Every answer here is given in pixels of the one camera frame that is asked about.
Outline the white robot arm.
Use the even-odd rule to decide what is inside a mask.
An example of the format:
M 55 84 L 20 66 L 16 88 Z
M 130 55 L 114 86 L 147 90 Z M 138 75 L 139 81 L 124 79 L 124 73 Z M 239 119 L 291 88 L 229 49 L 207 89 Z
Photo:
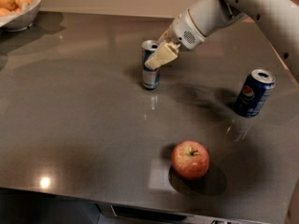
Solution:
M 177 195 L 164 212 L 207 222 L 285 224 L 298 213 L 298 18 L 291 0 L 198 0 L 159 40 L 186 65 L 173 97 L 186 117 L 172 125 L 180 139 L 206 147 L 210 167 L 198 180 L 170 173 Z M 235 112 L 252 70 L 275 74 L 259 115 Z

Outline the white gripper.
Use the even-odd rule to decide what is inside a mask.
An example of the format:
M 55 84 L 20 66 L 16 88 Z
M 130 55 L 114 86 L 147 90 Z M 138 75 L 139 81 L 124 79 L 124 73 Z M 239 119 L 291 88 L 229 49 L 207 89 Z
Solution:
M 148 57 L 145 65 L 155 70 L 168 64 L 178 57 L 179 47 L 194 49 L 217 30 L 245 18 L 243 12 L 224 0 L 199 0 L 172 21 L 169 29 L 159 37 L 160 45 Z

